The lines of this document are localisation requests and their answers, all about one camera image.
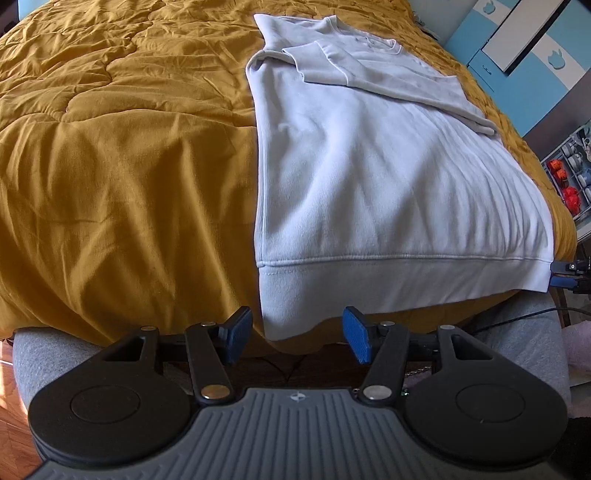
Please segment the white Nevada sweatshirt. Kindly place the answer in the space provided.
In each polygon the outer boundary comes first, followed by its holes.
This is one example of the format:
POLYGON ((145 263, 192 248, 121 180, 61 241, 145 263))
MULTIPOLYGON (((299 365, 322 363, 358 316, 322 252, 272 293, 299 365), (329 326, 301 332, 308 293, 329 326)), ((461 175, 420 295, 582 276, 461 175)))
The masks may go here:
POLYGON ((254 226, 266 337, 348 306, 392 313, 543 292, 552 218, 495 124, 394 39, 256 15, 254 226))

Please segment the white shoe rack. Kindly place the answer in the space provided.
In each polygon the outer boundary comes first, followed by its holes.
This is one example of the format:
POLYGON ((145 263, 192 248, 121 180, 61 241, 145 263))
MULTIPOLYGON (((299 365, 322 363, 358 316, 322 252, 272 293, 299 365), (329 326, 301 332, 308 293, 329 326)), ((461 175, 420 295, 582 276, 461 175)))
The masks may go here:
POLYGON ((590 122, 542 160, 542 167, 575 223, 590 215, 590 122))

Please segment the mustard yellow quilt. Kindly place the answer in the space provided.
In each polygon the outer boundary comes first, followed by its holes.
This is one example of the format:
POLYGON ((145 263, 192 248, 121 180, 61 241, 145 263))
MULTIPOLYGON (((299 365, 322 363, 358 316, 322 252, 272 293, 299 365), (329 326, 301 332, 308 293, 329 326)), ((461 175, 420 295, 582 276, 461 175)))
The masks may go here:
MULTIPOLYGON (((248 306, 260 346, 303 353, 338 339, 339 316, 284 340, 264 331, 246 77, 264 44, 259 14, 335 16, 456 77, 542 193, 552 262, 574 256, 574 222, 538 158, 405 1, 50 1, 1 40, 3 337, 45 327, 107 345, 248 306)), ((517 291, 370 315, 425 332, 517 291)))

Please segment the blue white wardrobe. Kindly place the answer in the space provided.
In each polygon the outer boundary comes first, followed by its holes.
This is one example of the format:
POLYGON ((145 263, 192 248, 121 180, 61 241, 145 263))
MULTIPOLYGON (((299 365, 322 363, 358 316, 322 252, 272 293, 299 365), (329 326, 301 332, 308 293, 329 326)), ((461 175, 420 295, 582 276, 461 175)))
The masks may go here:
POLYGON ((445 49, 528 134, 590 70, 588 1, 478 1, 445 49))

